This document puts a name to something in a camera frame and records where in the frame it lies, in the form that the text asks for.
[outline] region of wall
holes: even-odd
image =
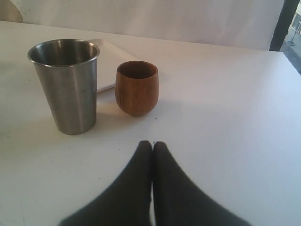
[[[269,49],[284,0],[11,2],[20,11],[25,23]]]

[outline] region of metal tumbler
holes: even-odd
[[[52,40],[29,50],[57,128],[81,134],[96,122],[97,45],[75,39]]]

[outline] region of wooden cup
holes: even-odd
[[[159,96],[158,69],[144,61],[128,61],[117,68],[115,98],[132,116],[142,116],[156,106]]]

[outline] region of tabletop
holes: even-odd
[[[106,39],[159,70],[156,108],[134,118],[114,91],[97,122],[54,124],[30,47]],[[164,141],[187,175],[254,226],[301,222],[301,78],[282,53],[0,22],[0,225],[53,226],[99,195],[140,140]]]

